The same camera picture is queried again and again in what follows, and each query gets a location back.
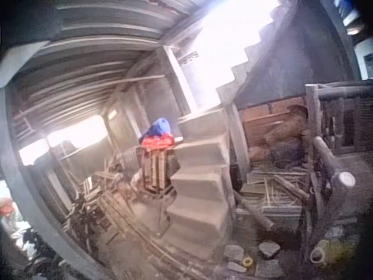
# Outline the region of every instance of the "wooden beam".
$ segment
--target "wooden beam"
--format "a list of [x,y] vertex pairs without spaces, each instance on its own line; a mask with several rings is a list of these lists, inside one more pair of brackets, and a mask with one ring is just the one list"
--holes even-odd
[[313,168],[315,158],[312,140],[316,136],[321,136],[321,105],[319,100],[318,85],[305,85],[305,93],[307,98],[309,127],[308,158],[310,168]]
[[170,46],[164,45],[156,50],[163,71],[176,99],[181,114],[187,115],[197,109],[188,81]]
[[238,168],[241,174],[241,180],[247,182],[247,173],[249,172],[250,158],[244,128],[242,127],[240,115],[234,103],[226,106],[228,116],[229,133],[232,139],[234,152],[237,158]]

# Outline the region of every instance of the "rubble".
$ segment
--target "rubble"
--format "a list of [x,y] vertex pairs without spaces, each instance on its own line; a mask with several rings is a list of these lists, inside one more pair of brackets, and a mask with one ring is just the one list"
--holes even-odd
[[229,270],[233,270],[235,272],[240,272],[240,273],[244,273],[247,270],[247,268],[245,268],[245,267],[243,267],[239,264],[236,264],[235,262],[232,262],[232,261],[228,262],[227,268]]
[[263,278],[278,278],[284,276],[278,260],[259,261],[256,265],[255,276]]
[[244,249],[238,245],[226,245],[224,256],[233,261],[242,261]]
[[261,253],[268,259],[273,258],[273,256],[280,251],[281,247],[276,242],[273,241],[266,241],[262,242],[259,245],[259,250]]

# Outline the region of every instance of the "wall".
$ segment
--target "wall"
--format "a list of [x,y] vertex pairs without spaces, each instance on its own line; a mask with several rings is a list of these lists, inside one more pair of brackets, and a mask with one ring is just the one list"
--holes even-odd
[[108,114],[112,111],[116,111],[117,114],[114,118],[108,121],[109,128],[114,136],[114,141],[120,148],[125,151],[126,149],[137,145],[138,138],[134,128],[132,127],[131,121],[126,113],[126,105],[121,93],[116,99],[116,102],[109,108]]
[[357,62],[359,63],[361,79],[368,79],[367,67],[365,65],[364,56],[373,53],[373,38],[366,39],[358,43],[355,46],[355,52],[357,57]]
[[[338,13],[335,20],[343,25]],[[275,42],[267,60],[259,70],[253,69],[255,82],[235,98],[238,109],[300,95],[305,92],[307,83],[358,79],[352,40],[343,28],[337,29],[320,3],[302,1],[294,20]]]
[[[163,70],[160,65],[154,66],[144,76],[160,75]],[[149,123],[153,123],[160,117],[168,119],[171,133],[175,137],[182,136],[178,128],[178,118],[181,112],[176,103],[167,78],[147,80],[137,83],[138,96],[145,109]]]
[[108,138],[105,137],[100,142],[78,150],[68,158],[62,159],[61,163],[78,178],[79,182],[83,182],[93,172],[103,171],[105,160],[109,162],[113,153],[113,148]]

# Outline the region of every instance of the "window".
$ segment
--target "window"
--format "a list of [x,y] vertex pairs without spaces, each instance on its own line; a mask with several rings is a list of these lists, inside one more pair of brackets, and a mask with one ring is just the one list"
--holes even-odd
[[[94,115],[68,128],[52,132],[47,136],[52,147],[71,141],[76,148],[85,148],[97,143],[107,136],[104,120],[99,115]],[[38,140],[19,151],[23,165],[33,165],[35,160],[48,152],[49,146],[46,139]]]

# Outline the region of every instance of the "bright opening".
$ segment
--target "bright opening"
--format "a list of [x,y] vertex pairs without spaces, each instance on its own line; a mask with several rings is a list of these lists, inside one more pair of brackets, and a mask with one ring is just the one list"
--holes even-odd
[[[63,141],[70,141],[76,148],[85,148],[97,143],[107,136],[104,120],[94,115],[68,128],[52,132],[47,136],[48,142],[55,147]],[[19,151],[23,165],[33,165],[35,160],[48,152],[46,139],[38,140]]]
[[114,118],[115,116],[117,115],[117,111],[116,110],[113,110],[109,113],[109,115],[107,116],[109,120],[111,120],[112,118]]
[[245,48],[261,41],[259,30],[273,21],[270,11],[278,5],[277,0],[230,0],[205,18],[195,47],[204,78],[214,88],[234,80],[231,67],[248,61]]

